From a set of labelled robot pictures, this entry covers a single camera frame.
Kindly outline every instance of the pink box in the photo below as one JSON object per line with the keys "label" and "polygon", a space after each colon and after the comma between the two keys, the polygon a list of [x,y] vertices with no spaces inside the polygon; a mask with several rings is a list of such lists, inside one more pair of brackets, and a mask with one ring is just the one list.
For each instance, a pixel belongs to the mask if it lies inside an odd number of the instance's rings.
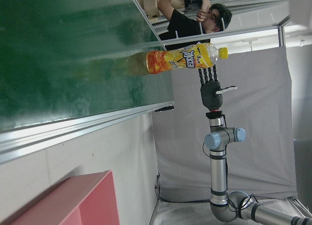
{"label": "pink box", "polygon": [[68,178],[13,225],[119,225],[113,173]]}

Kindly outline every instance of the robotic arm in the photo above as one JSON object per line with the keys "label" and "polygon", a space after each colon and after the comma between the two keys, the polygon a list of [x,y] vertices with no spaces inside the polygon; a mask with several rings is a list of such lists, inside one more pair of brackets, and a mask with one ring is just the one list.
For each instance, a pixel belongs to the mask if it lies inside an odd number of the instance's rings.
{"label": "robotic arm", "polygon": [[227,192],[227,166],[226,146],[232,142],[242,142],[246,133],[242,128],[227,128],[225,116],[219,110],[223,103],[222,94],[236,89],[230,86],[221,89],[217,80],[214,66],[214,78],[211,69],[204,69],[204,78],[201,69],[199,77],[201,81],[201,98],[203,105],[209,109],[206,113],[210,123],[211,133],[205,136],[205,145],[210,150],[211,166],[211,198],[210,205],[214,216],[222,222],[231,222],[237,218],[243,220],[252,219],[264,225],[312,225],[312,218],[300,218],[280,211],[268,208],[258,201],[252,200],[252,196],[244,192]]}

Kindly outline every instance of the aluminum frame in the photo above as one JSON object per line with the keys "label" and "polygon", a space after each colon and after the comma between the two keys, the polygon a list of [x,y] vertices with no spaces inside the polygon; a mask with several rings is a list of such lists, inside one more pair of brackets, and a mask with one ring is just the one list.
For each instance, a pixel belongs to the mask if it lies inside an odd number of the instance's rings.
{"label": "aluminum frame", "polygon": [[174,101],[0,133],[0,164],[170,105]]}

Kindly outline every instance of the orange juice bottle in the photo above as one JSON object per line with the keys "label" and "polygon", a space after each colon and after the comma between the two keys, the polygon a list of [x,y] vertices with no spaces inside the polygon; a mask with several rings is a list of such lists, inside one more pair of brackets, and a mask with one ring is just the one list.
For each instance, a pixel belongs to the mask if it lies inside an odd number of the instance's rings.
{"label": "orange juice bottle", "polygon": [[228,48],[200,43],[171,51],[150,51],[146,54],[146,65],[150,74],[158,74],[176,68],[209,68],[218,58],[227,57]]}

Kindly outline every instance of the man's hand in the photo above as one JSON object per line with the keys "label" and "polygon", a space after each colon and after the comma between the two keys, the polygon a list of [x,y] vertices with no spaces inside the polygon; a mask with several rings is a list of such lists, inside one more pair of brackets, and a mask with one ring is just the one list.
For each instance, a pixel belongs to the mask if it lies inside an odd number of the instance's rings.
{"label": "man's hand", "polygon": [[207,11],[210,7],[210,0],[203,0],[200,10],[197,12],[196,20],[199,22],[203,22],[206,19]]}
{"label": "man's hand", "polygon": [[196,15],[196,20],[199,22],[203,22],[206,19],[207,11],[199,10]]}

